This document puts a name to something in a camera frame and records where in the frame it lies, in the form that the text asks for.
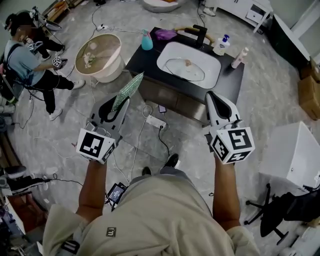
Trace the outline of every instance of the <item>sink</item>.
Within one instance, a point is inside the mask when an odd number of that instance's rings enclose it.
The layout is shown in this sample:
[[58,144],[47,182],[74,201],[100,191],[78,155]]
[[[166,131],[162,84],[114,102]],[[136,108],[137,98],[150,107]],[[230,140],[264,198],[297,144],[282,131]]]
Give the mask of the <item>sink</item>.
[[187,79],[204,89],[215,87],[221,70],[221,63],[215,57],[178,42],[169,42],[156,64],[162,71]]

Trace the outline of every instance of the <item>black countertop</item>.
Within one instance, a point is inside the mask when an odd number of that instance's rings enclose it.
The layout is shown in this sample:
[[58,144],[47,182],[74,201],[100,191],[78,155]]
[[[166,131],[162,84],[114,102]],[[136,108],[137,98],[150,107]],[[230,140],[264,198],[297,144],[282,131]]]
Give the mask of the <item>black countertop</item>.
[[178,34],[171,40],[157,40],[155,31],[159,29],[160,28],[158,27],[154,27],[150,32],[153,41],[153,48],[151,50],[143,50],[140,45],[125,67],[128,71],[134,75],[144,72],[145,79],[159,81],[161,84],[165,84],[168,88],[185,94],[203,104],[205,103],[205,96],[208,91],[220,94],[232,101],[234,104],[237,103],[245,68],[243,63],[241,63],[236,69],[233,69],[230,66],[234,59],[233,57],[228,54],[219,56],[213,52],[212,46],[204,43],[202,48],[198,50],[215,57],[221,63],[221,70],[215,87],[211,89],[204,89],[158,68],[157,59],[169,42],[178,42],[190,47],[194,47],[196,43],[195,39],[182,34]]

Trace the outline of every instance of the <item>backpack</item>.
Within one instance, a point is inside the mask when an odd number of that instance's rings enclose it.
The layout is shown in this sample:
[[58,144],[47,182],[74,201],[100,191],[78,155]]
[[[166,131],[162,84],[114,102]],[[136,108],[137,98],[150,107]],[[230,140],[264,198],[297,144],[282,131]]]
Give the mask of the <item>backpack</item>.
[[15,84],[19,84],[24,87],[31,84],[29,79],[22,79],[19,74],[9,66],[9,59],[14,50],[18,47],[22,47],[22,45],[19,43],[14,44],[9,50],[6,60],[4,54],[0,59],[0,64],[3,64],[3,69],[5,70],[5,76],[2,77],[2,75],[0,75],[0,92],[8,101],[14,96],[11,88],[13,88]]

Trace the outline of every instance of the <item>white bottle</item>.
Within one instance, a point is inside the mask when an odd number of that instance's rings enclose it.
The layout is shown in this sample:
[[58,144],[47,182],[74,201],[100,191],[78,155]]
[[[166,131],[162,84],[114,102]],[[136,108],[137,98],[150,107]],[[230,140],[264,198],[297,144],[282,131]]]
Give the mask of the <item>white bottle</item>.
[[244,57],[248,55],[248,52],[249,52],[249,49],[247,47],[242,49],[242,51],[232,61],[231,67],[236,69],[239,66],[239,64],[243,61]]
[[230,36],[228,36],[227,34],[224,35],[224,38],[218,38],[218,40],[214,44],[213,52],[220,56],[224,55],[226,50],[230,46],[230,43],[228,42],[229,38]]

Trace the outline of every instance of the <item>black shoe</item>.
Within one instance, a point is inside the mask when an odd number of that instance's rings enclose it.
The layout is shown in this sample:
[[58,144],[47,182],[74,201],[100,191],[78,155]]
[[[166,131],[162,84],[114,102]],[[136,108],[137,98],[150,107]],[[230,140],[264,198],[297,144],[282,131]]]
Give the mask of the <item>black shoe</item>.
[[142,176],[143,175],[151,175],[151,170],[148,166],[144,167],[142,170]]
[[179,160],[179,155],[177,153],[174,153],[173,155],[171,155],[168,158],[168,161],[166,161],[164,166],[168,166],[168,167],[175,167],[178,163]]
[[106,3],[106,0],[99,0],[95,5],[96,6],[102,6]]

